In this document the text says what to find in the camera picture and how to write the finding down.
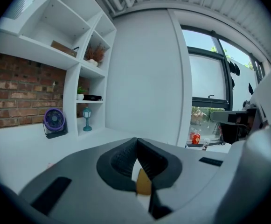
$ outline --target small plant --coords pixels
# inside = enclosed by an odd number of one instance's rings
[[[91,47],[91,45],[88,45],[88,48],[85,52],[84,57],[87,61],[89,61],[91,59],[95,60],[94,49]]]
[[[83,88],[81,88],[81,86],[79,86],[79,87],[77,88],[77,93],[78,93],[78,94],[85,93],[85,90],[84,90]]]
[[[97,46],[97,48],[94,51],[94,60],[98,63],[101,63],[104,58],[105,50],[101,47],[101,44]]]

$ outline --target small lamp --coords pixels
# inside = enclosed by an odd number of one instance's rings
[[[91,131],[92,127],[89,126],[89,117],[92,113],[92,110],[88,107],[83,110],[83,117],[85,118],[85,127],[83,127],[83,131]]]

